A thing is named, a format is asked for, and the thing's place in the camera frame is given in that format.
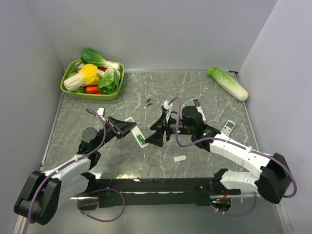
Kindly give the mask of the long white remote control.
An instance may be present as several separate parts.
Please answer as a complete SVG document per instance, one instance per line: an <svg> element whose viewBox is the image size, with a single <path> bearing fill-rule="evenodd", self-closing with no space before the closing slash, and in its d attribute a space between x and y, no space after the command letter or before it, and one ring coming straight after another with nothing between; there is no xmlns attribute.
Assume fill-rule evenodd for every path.
<svg viewBox="0 0 312 234"><path fill-rule="evenodd" d="M145 137L144 137L142 131L139 129L138 126L133 127L133 128L131 129L131 133L132 133L132 135L135 137L137 143L139 144L139 146L140 146L141 148L145 148L145 147L148 146L148 143L146 142ZM137 138L138 136L142 136L142 137L144 138L146 144L142 145L142 144L140 143L140 141L138 140L138 138Z"/></svg>

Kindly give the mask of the white battery cover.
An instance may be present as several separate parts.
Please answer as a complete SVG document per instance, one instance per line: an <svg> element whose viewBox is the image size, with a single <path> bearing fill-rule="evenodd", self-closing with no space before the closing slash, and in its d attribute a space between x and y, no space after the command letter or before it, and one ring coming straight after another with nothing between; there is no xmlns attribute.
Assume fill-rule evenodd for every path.
<svg viewBox="0 0 312 234"><path fill-rule="evenodd" d="M175 162L184 161L184 160L186 160L186 159L187 159L187 157L186 157L185 155L182 155L182 156L175 156L175 157L174 157L174 161L175 161Z"/></svg>

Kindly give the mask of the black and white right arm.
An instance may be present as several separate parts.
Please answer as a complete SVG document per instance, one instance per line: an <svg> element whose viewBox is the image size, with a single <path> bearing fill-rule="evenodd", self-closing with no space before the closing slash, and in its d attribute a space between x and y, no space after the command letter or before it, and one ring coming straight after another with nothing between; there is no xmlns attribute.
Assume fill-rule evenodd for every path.
<svg viewBox="0 0 312 234"><path fill-rule="evenodd" d="M195 106L184 107L180 116L180 120L172 118L169 107L163 107L161 117L150 127L153 134L146 138L146 142L163 147L164 141L169 141L171 135L190 135L192 143L198 148L223 156L246 169L246 172L219 170L213 182L216 193L224 194L233 189L257 192L273 204L286 197L292 180L281 154L271 156L232 140L204 123L202 114Z"/></svg>

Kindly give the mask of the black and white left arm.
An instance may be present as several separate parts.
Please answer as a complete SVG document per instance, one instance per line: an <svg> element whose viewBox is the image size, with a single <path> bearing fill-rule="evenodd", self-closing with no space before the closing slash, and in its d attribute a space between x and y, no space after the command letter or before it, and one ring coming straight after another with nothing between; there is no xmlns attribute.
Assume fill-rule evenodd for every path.
<svg viewBox="0 0 312 234"><path fill-rule="evenodd" d="M124 138L137 125L113 117L104 124L100 130L88 127L83 131L78 152L69 161L46 172L33 171L14 205L14 213L45 225L65 201L80 193L94 194L96 178L89 170L101 157L98 150L113 138Z"/></svg>

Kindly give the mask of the green AAA battery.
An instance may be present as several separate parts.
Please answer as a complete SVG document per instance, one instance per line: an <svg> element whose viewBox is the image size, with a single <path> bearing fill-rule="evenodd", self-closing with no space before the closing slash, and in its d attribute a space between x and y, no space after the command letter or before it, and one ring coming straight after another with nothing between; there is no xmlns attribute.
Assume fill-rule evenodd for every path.
<svg viewBox="0 0 312 234"><path fill-rule="evenodd" d="M146 142L145 142L145 140L144 140L144 138L142 136L138 136L137 138L138 138L138 140L140 141L140 143L142 145L146 144Z"/></svg>

